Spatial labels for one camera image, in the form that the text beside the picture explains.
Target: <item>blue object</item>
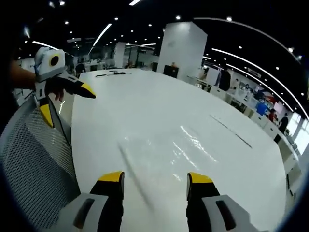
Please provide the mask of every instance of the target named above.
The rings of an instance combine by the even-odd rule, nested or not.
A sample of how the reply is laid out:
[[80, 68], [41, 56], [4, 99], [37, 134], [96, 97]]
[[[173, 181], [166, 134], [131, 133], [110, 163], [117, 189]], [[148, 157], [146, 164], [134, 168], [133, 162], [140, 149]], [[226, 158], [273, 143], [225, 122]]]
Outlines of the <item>blue object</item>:
[[265, 111], [267, 110], [267, 106], [264, 104], [264, 103], [261, 103], [259, 102], [257, 105], [256, 105], [256, 111], [257, 113], [259, 113], [260, 115], [264, 115], [265, 114]]

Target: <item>window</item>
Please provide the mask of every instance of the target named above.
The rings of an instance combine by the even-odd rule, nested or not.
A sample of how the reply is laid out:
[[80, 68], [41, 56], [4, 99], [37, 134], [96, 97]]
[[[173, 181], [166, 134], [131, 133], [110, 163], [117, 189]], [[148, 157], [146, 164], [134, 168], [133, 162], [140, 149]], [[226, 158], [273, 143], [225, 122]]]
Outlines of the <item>window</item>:
[[309, 143], [309, 123], [304, 120], [300, 131], [294, 141], [297, 144], [298, 151], [302, 155]]
[[290, 135], [293, 136], [296, 128], [300, 122], [301, 116], [298, 113], [293, 113], [292, 118], [287, 126], [287, 129], [290, 131]]

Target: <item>black ceiling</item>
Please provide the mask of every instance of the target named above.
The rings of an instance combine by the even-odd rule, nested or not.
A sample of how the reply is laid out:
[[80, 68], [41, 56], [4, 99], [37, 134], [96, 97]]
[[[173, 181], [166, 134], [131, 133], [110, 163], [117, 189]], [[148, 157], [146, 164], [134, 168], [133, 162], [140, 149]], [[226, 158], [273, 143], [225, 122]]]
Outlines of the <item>black ceiling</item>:
[[[267, 84], [277, 93], [283, 92], [282, 97], [293, 109], [299, 109], [290, 94], [268, 75], [212, 48], [247, 59], [278, 78], [308, 108], [305, 97], [300, 95], [301, 92], [307, 92], [303, 73], [309, 69], [306, 67], [309, 57], [306, 6], [285, 6], [282, 2], [266, 0], [142, 0], [135, 6], [129, 6], [131, 1], [64, 0], [65, 5], [60, 6], [58, 0], [53, 0], [54, 8], [49, 6], [50, 1], [47, 0], [29, 3], [33, 13], [23, 20], [29, 26], [30, 39], [25, 36], [20, 38], [21, 50], [17, 51], [15, 57], [27, 58], [29, 54], [35, 54], [39, 46], [32, 44], [32, 41], [49, 44], [72, 55], [88, 53], [94, 40], [109, 23], [112, 26], [96, 47], [115, 45], [117, 41], [133, 44], [137, 41], [137, 44], [157, 43], [156, 50], [159, 51], [164, 36], [163, 28], [167, 23], [176, 22], [175, 16], [180, 15], [181, 21], [193, 21], [208, 34], [205, 55], [208, 54], [212, 61], [216, 60], [223, 67], [229, 63], [243, 70], [245, 66], [252, 68], [262, 74], [261, 79], [267, 79]], [[227, 16], [269, 34], [286, 47], [294, 47], [294, 54], [303, 56], [301, 62], [297, 62], [289, 52], [268, 37], [251, 29], [228, 22], [194, 20], [195, 17], [226, 19]], [[77, 42], [80, 49], [76, 48], [76, 44], [67, 42], [72, 38], [81, 38]]]

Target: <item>mesh chair back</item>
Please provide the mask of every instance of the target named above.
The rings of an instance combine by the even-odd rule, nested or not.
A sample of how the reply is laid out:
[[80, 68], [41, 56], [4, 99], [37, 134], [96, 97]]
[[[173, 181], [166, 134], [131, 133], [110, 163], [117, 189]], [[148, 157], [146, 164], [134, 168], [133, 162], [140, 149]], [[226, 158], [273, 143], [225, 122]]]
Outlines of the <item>mesh chair back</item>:
[[16, 203], [38, 230], [55, 224], [60, 209], [80, 194], [71, 147], [45, 124], [33, 98], [2, 133], [0, 163]]

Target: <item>glossy table surface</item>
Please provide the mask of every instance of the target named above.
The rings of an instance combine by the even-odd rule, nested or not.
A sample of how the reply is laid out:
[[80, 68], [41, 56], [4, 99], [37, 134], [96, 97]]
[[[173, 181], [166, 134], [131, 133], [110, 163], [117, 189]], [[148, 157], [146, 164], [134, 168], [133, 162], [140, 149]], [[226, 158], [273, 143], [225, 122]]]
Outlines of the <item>glossy table surface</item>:
[[186, 175], [205, 174], [221, 195], [273, 230], [285, 209], [278, 146], [223, 100], [183, 81], [137, 69], [81, 81], [96, 99], [75, 96], [72, 149], [81, 192], [105, 173], [125, 172], [122, 231], [188, 231]]

